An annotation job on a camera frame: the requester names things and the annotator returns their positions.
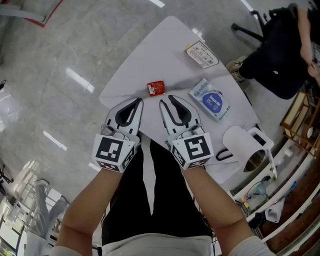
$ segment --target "sneaker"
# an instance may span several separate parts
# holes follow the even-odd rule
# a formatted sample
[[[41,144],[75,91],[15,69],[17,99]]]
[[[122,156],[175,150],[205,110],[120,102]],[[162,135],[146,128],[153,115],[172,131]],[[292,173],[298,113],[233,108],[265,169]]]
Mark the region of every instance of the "sneaker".
[[[49,182],[46,181],[45,179],[38,179],[34,182],[34,185],[43,185],[45,187],[49,186]]]
[[[63,195],[60,197],[60,200],[65,202],[68,206],[70,205],[70,203],[67,201],[67,199]]]
[[[246,80],[244,77],[242,77],[242,76],[240,75],[240,73],[239,73],[238,70],[233,71],[233,72],[231,73],[231,75],[232,75],[233,79],[234,79],[238,84],[241,84],[243,81]]]
[[[243,55],[237,59],[231,60],[225,65],[225,68],[229,71],[229,73],[233,73],[234,71],[238,71],[242,64],[244,63],[247,56]]]

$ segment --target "gray floor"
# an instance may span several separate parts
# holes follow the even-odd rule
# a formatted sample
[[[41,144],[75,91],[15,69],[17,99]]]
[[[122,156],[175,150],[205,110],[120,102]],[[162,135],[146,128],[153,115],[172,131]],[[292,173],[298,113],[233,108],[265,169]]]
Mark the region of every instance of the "gray floor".
[[[64,0],[45,28],[24,19],[12,21],[0,55],[0,80],[7,80],[0,95],[5,125],[0,155],[13,175],[34,160],[39,176],[53,188],[70,201],[77,196],[97,173],[89,166],[91,153],[108,113],[99,95],[165,17],[176,16],[199,31],[223,63],[259,45],[230,29],[235,22],[259,32],[257,20],[241,0],[161,1],[163,7],[150,0]],[[299,2],[308,5],[307,0]],[[291,1],[248,3],[266,12]],[[254,81],[245,87],[265,132],[278,142],[279,124],[291,101],[278,99]],[[228,181],[228,186],[236,184]]]

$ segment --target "white table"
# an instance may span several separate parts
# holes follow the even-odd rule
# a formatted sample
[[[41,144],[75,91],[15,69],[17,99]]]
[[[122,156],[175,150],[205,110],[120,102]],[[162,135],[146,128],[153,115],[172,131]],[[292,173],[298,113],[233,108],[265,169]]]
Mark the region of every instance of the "white table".
[[[144,108],[140,131],[162,145],[168,137],[164,128],[159,101],[172,107],[168,95],[176,95],[190,102],[199,112],[204,130],[210,133],[215,154],[224,148],[222,138],[232,126],[252,128],[259,119],[225,66],[219,64],[203,69],[184,50],[200,39],[175,17],[162,21],[131,53],[100,95],[108,108],[131,98],[143,98]],[[188,92],[202,78],[212,83],[228,100],[231,109],[220,122],[198,106]],[[166,94],[149,96],[147,84],[163,80]],[[221,163],[215,157],[208,162],[207,171],[218,182],[225,182],[238,171],[238,163]]]

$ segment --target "chair leg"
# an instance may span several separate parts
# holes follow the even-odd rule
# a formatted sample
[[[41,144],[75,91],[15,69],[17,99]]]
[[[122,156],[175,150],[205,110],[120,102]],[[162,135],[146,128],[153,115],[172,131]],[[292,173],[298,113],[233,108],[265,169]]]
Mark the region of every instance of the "chair leg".
[[[251,37],[253,37],[253,38],[257,39],[257,40],[259,40],[261,43],[263,43],[264,40],[265,40],[265,39],[263,38],[263,36],[258,35],[258,34],[252,32],[252,31],[250,31],[250,30],[248,30],[248,29],[245,29],[245,28],[243,28],[243,27],[241,27],[241,26],[239,26],[239,25],[237,25],[237,24],[235,24],[235,23],[233,23],[233,24],[231,25],[231,29],[232,29],[233,31],[238,31],[238,30],[240,30],[240,31],[242,31],[243,33],[245,33],[245,34],[247,34],[247,35],[249,35],[249,36],[251,36]]]
[[[257,15],[258,17],[258,21],[259,21],[259,25],[261,27],[261,30],[264,31],[264,28],[265,28],[265,23],[260,15],[260,13],[257,11],[257,10],[253,10],[250,12],[252,15]]]

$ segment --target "person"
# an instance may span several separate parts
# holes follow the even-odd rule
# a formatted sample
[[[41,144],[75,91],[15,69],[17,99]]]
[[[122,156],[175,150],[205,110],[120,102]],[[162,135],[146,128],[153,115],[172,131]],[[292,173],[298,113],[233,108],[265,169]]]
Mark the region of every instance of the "person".
[[[47,245],[47,240],[50,238],[58,216],[69,205],[66,198],[61,196],[49,212],[45,193],[48,186],[49,183],[44,179],[34,182],[36,209],[32,224],[26,234],[25,256],[45,256],[50,254],[52,247]]]
[[[150,153],[156,175],[153,213],[143,182],[140,147],[123,174],[101,169],[71,203],[51,256],[92,255],[92,236],[100,222],[104,256],[207,256],[213,250],[211,227],[223,255],[274,255],[203,167],[182,171],[174,156],[153,140]],[[110,211],[102,219],[109,203]]]
[[[272,25],[266,26],[272,28],[260,48],[226,65],[233,78],[238,83],[256,79],[285,100],[294,97],[311,77],[320,86],[319,11],[298,7],[297,20],[288,11],[277,14],[269,23]]]

